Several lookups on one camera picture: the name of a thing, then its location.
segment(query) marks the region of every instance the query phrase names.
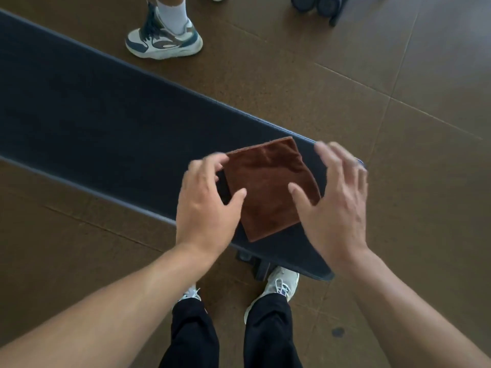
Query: brown tiled floor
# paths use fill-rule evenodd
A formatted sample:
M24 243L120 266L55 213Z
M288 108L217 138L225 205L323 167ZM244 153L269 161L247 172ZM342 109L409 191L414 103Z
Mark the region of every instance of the brown tiled floor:
M370 170L370 246L491 354L490 0L350 0L335 29L289 0L188 0L194 57L130 55L144 0L2 0L0 7L314 139ZM174 228L0 163L0 344L173 245ZM242 366L261 292L227 250L201 280L221 366ZM347 287L302 278L292 300L306 367L387 366ZM166 318L134 366L157 366ZM344 328L342 338L334 328Z

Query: dark spot on floor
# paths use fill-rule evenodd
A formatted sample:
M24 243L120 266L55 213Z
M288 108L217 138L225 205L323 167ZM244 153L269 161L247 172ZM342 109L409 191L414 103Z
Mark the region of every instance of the dark spot on floor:
M333 337L341 338L342 336L344 336L344 328L342 327L334 328L331 331L331 333Z

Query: brown cloth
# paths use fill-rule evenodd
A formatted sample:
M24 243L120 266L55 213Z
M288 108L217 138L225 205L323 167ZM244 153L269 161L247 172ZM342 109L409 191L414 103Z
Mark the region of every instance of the brown cloth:
M233 195L245 187L241 222L249 242L277 233L299 222L288 183L302 187L312 204L321 198L314 176L302 161L292 137L280 138L227 154L224 165Z

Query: dark tabletop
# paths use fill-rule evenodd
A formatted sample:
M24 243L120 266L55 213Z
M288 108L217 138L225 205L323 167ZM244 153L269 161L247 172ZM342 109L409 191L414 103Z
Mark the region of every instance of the dark tabletop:
M0 11L0 155L174 220L182 175L212 152L294 137L321 191L313 141ZM218 185L230 198L224 179ZM232 245L316 279L332 274L300 224Z

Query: pants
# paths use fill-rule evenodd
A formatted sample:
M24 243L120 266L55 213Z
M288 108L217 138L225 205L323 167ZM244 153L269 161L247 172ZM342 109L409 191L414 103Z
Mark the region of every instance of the pants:
M160 368L218 368L217 334L201 301L189 298L174 306L171 338ZM257 300L245 326L243 351L244 368L301 368L285 296L273 293Z

